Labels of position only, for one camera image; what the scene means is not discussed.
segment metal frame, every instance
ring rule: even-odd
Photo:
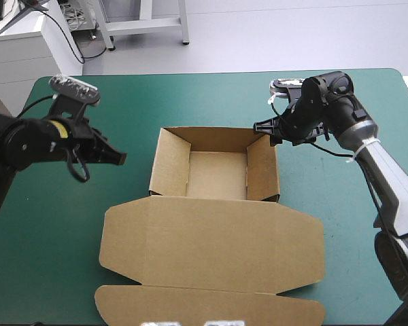
[[[185,0],[178,0],[180,15],[177,18],[152,19],[152,0],[141,0],[139,20],[124,22],[109,22],[104,10],[102,0],[88,0],[94,9],[95,17],[99,24],[107,49],[115,50],[113,36],[134,35],[162,32],[170,29],[181,28],[183,44],[189,44],[188,18]]]

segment cable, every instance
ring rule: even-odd
[[[307,142],[307,144],[313,145],[315,148],[320,149],[321,151],[324,151],[325,153],[331,154],[333,156],[337,156],[339,158],[351,158],[352,155],[351,154],[340,154],[340,153],[335,153],[333,151],[330,151],[329,149],[320,147],[319,145],[316,145],[315,143],[310,143]]]
[[[41,97],[40,99],[37,99],[35,102],[27,105],[21,112],[18,114],[16,117],[22,117],[23,114],[25,114],[28,110],[30,110],[32,107],[34,107],[36,104],[48,100],[49,98],[53,98],[53,95],[48,95],[45,97]]]
[[[17,2],[17,0],[14,0],[14,2],[12,3],[11,9],[6,13],[6,15],[4,15],[4,16],[2,17],[2,20],[5,19],[6,17],[8,17],[9,14],[14,11],[14,7],[15,7],[15,3],[16,3],[16,2]]]
[[[60,26],[60,24],[57,22],[57,20],[55,20],[53,17],[51,17],[51,16],[50,16],[49,14],[47,14],[46,12],[43,12],[42,10],[39,10],[39,9],[37,9],[36,7],[34,7],[33,5],[27,3],[26,0],[21,0],[21,1],[22,1],[25,5],[27,5],[27,6],[29,6],[29,7],[32,7],[32,8],[33,8],[34,10],[36,10],[37,12],[40,12],[40,13],[42,13],[43,15],[49,17],[49,19],[51,19],[51,20],[56,24],[56,26],[61,30],[61,32],[62,32],[62,34],[63,34],[63,37],[64,37],[65,40],[67,41],[68,46],[69,46],[69,49],[71,50],[71,52],[73,52],[73,55],[74,55],[75,59],[76,59],[79,63],[81,63],[82,65],[85,63],[85,59],[97,58],[97,57],[99,57],[100,55],[102,55],[102,54],[106,51],[107,48],[105,47],[104,50],[103,50],[102,52],[98,53],[97,55],[85,57],[85,56],[83,55],[82,51],[80,50],[79,45],[78,45],[77,43],[75,43],[75,46],[77,47],[77,50],[78,50],[78,52],[79,52],[79,54],[80,54],[80,58],[79,58],[79,57],[77,56],[77,54],[75,53],[73,47],[71,46],[71,42],[68,40],[67,35],[65,34],[64,30],[62,29],[62,27]]]
[[[273,112],[275,112],[275,114],[277,115],[277,117],[278,117],[279,119],[281,119],[282,122],[284,122],[287,126],[291,127],[291,125],[289,125],[289,124],[283,119],[283,117],[278,113],[278,111],[277,111],[277,109],[275,108],[275,106],[273,105],[273,103],[271,103],[271,107],[272,107]],[[320,149],[321,151],[324,151],[324,152],[326,152],[326,153],[328,153],[328,154],[331,154],[331,155],[333,155],[333,156],[337,156],[337,157],[339,157],[339,158],[351,158],[351,157],[352,157],[352,155],[350,155],[350,154],[335,153],[335,152],[333,152],[333,151],[330,151],[329,149],[320,147],[319,145],[316,145],[315,143],[312,143],[312,142],[310,142],[310,141],[307,141],[307,142],[305,142],[305,143],[311,144],[311,145],[313,145],[315,148]]]
[[[107,50],[107,47],[104,47],[104,50],[103,51],[101,51],[100,53],[98,53],[98,54],[96,54],[96,55],[94,55],[94,56],[83,56],[82,58],[83,59],[93,59],[93,58],[98,58],[99,56],[101,56],[104,52],[106,52],[106,50]]]

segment table surface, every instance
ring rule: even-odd
[[[90,123],[129,156],[120,167],[92,165],[87,184],[75,181],[63,162],[34,164],[17,175],[0,214],[0,323],[102,323],[96,288],[133,284],[99,265],[104,213],[148,195],[159,128],[250,127],[273,116],[271,79],[322,72],[82,77],[101,91],[101,104],[87,111]],[[408,172],[408,90],[400,73],[347,72],[379,124],[382,145]],[[29,102],[51,94],[47,81],[37,81]],[[48,105],[30,114],[41,117]],[[286,102],[276,105],[282,111]],[[342,151],[334,140],[319,144]],[[324,280],[286,295],[322,302],[326,324],[383,323],[399,301],[373,250],[376,212],[360,169],[308,145],[285,143],[278,151],[280,202],[322,219],[326,241]]]

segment black robotic arm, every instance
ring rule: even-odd
[[[50,86],[56,94],[46,117],[21,119],[0,114],[0,208],[16,172],[32,163],[66,161],[69,172],[80,182],[90,178],[87,163],[124,164],[126,154],[115,150],[84,117],[87,106],[99,102],[99,91],[63,75],[54,76]]]

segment power cord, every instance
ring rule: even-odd
[[[291,129],[293,129],[293,126],[288,124],[287,121],[281,116],[281,114],[278,113],[277,109],[275,108],[275,106],[273,105],[273,103],[271,103],[271,108],[273,110],[273,112],[275,112],[275,114],[277,115],[277,117],[279,119],[281,119],[282,122],[284,122],[287,126],[289,126]]]
[[[71,46],[71,42],[68,40],[67,35],[65,34],[64,30],[62,29],[62,27],[60,26],[60,24],[57,22],[57,20],[55,20],[53,17],[51,17],[51,15],[47,14],[46,12],[43,12],[42,10],[37,9],[36,7],[34,7],[33,5],[31,5],[30,3],[27,3],[26,0],[21,0],[25,5],[32,7],[35,11],[42,13],[43,15],[49,17],[49,19],[51,19],[56,26],[61,30],[63,37],[65,38],[65,40],[68,43],[69,49],[71,50],[71,52],[73,52],[73,55],[75,57],[75,59],[81,63],[82,65],[86,62],[86,59],[93,59],[93,58],[98,58],[99,56],[101,56],[104,52],[106,52],[107,48],[104,47],[104,50],[101,51],[100,53],[94,55],[94,56],[84,56],[81,49],[79,48],[79,45],[77,44],[77,42],[75,43],[75,46],[77,47],[77,50],[79,52],[80,58],[77,56],[77,54],[74,52],[73,47]]]
[[[53,95],[48,95],[45,97],[41,97],[40,99],[36,100],[35,102],[27,105],[16,117],[20,118],[22,117],[28,110],[30,110],[32,107],[34,107],[36,104],[48,100],[49,98],[53,98]]]
[[[339,158],[351,158],[351,154],[340,154],[340,153],[335,153],[333,151],[330,151],[329,149],[320,147],[319,145],[316,145],[315,143],[307,143],[310,145],[313,145],[315,148],[320,149],[321,151],[324,151],[325,153],[331,154],[332,156],[337,156]]]

